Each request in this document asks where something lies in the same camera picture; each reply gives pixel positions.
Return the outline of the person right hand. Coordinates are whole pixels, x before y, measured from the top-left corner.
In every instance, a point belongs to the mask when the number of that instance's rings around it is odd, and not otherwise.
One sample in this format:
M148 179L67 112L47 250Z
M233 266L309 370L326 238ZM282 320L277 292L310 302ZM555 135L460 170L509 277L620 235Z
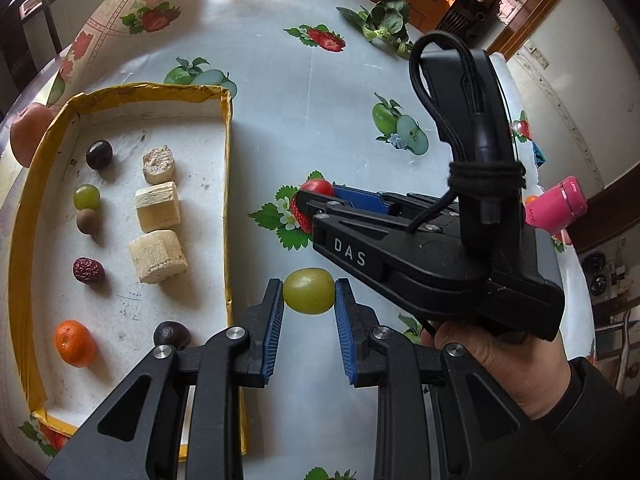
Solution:
M480 328L444 323L435 337L424 330L421 342L437 349L462 344L533 420L549 414L570 386L572 371L560 334L552 341L527 335L509 344Z

